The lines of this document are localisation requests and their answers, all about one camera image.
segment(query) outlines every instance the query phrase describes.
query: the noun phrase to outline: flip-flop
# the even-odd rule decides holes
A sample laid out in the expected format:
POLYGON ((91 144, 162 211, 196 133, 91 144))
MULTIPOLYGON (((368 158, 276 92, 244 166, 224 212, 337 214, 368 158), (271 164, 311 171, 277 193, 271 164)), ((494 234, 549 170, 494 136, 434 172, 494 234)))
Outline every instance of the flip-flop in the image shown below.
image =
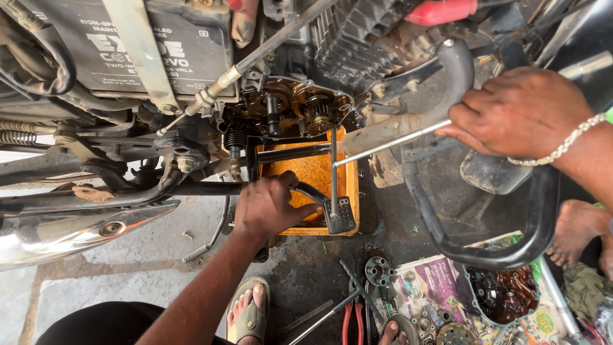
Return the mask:
MULTIPOLYGON (((419 338, 417 337, 417 328, 413 323, 404 315, 396 314, 389 318, 388 322, 396 321, 398 324, 398 334, 401 331, 406 333, 406 340, 409 342, 409 345, 419 345, 419 338)), ((389 345, 404 345, 400 344, 400 340, 398 337, 394 339, 394 341, 389 345)))
POLYGON ((230 304, 226 309, 226 315, 234 307, 234 302, 240 299, 240 295, 244 295, 247 290, 253 291, 253 288, 258 284, 264 287, 266 296, 266 310, 264 312, 266 316, 262 315, 252 299, 247 309, 245 309, 234 322, 234 326, 230 327, 226 321, 226 340, 236 344, 246 336, 253 336, 259 340, 261 344, 264 343, 266 322, 268 321, 268 314, 270 313, 270 287, 264 278, 249 277, 241 282, 230 300, 230 304))

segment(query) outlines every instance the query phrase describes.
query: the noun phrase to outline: man's right hand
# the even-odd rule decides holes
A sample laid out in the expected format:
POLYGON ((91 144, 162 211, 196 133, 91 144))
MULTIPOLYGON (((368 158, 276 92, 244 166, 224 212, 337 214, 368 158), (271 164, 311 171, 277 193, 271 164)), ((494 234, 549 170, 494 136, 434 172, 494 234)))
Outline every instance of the man's right hand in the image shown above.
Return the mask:
POLYGON ((572 82, 546 69, 521 67, 470 90, 436 131, 486 155, 539 159, 594 116, 572 82))

